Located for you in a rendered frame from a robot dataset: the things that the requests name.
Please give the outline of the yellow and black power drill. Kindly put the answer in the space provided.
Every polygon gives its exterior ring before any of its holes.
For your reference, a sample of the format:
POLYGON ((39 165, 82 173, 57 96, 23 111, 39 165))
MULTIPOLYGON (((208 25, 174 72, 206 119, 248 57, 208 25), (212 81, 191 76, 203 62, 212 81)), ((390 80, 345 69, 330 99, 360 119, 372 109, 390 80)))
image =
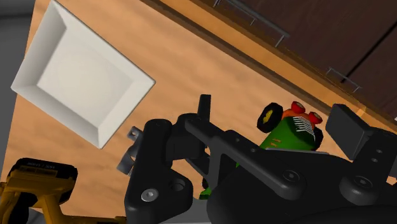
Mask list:
POLYGON ((0 224, 27 224, 29 208, 39 208, 46 224, 127 224, 124 216, 70 216, 60 205, 73 192, 78 170, 72 165, 20 158, 0 182, 0 224))

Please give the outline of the white square plate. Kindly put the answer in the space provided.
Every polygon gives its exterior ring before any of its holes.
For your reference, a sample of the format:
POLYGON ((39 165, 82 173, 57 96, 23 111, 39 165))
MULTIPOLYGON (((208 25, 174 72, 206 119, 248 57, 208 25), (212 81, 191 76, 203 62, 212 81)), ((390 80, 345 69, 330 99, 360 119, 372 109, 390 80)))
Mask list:
POLYGON ((155 80, 51 0, 11 89, 101 149, 155 80))

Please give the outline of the dark brown cabinet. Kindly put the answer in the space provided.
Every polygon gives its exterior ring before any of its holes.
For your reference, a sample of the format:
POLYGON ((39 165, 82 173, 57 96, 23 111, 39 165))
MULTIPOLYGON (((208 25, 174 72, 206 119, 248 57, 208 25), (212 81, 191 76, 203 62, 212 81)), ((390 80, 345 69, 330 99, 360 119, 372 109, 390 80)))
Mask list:
POLYGON ((221 20, 221 38, 259 62, 275 54, 293 66, 344 80, 397 21, 397 0, 190 0, 221 20))

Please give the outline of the green toy tractor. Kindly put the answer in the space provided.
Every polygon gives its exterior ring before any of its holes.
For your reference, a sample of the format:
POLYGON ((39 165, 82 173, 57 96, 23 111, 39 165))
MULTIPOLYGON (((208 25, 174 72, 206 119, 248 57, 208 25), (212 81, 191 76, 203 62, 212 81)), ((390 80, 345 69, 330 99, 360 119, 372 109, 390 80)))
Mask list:
POLYGON ((316 151, 323 141, 323 132, 316 125, 322 121, 317 113, 307 113, 300 102, 293 101, 286 110, 272 102, 257 121, 257 128, 268 134, 260 148, 316 151))

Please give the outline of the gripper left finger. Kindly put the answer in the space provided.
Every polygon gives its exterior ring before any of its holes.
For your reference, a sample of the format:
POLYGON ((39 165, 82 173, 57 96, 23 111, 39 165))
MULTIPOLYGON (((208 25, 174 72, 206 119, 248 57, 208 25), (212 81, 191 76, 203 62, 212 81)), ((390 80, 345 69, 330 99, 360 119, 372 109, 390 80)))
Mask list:
POLYGON ((216 188, 223 169, 239 163, 248 173, 287 200, 299 199, 306 188, 302 174, 262 150, 234 130, 223 131, 209 121, 210 95, 201 95, 197 113, 180 115, 176 123, 146 122, 124 199, 127 224, 160 224, 188 211, 192 182, 172 170, 168 161, 189 159, 216 188))

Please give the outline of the grey metal clip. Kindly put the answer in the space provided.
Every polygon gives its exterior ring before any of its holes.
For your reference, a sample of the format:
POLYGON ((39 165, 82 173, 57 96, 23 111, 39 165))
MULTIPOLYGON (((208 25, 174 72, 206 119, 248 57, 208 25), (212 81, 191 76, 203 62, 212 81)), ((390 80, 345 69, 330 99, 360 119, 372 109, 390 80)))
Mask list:
POLYGON ((120 163, 117 165, 117 169, 120 172, 130 176, 132 173, 132 168, 135 164, 137 152, 140 149, 143 132, 137 127, 133 126, 129 130, 127 137, 133 141, 133 144, 124 153, 120 163))

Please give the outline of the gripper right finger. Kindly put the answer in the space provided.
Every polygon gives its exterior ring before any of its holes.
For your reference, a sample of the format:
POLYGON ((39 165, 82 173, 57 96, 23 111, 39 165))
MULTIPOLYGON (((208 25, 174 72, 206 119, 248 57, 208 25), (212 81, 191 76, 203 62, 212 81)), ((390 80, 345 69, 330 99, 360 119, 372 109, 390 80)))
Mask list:
POLYGON ((332 106, 326 131, 352 161, 340 193, 358 206, 375 204, 397 159, 397 135, 369 126, 344 104, 332 106))

